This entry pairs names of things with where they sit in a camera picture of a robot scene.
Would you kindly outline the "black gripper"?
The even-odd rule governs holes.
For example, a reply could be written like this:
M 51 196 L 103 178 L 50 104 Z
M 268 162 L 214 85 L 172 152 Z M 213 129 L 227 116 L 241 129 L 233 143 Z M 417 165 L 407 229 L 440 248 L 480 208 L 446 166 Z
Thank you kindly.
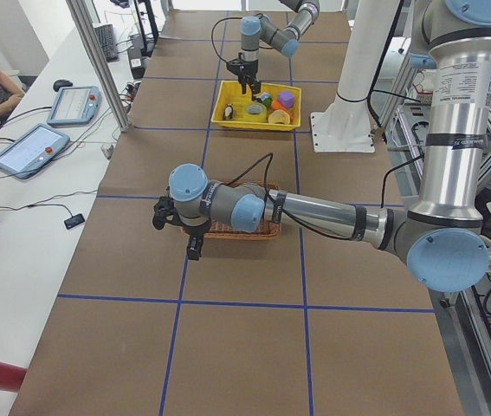
M 257 81 L 258 61 L 246 61 L 240 53 L 237 58 L 226 62 L 226 69 L 233 75 L 241 85 L 242 94 L 247 93 L 247 85 L 250 85 L 251 100 L 257 101 L 257 96 L 261 92 L 261 83 Z
M 175 207 L 173 199 L 162 196 L 153 206 L 152 225 L 156 230 L 163 230 L 166 224 L 174 225 Z

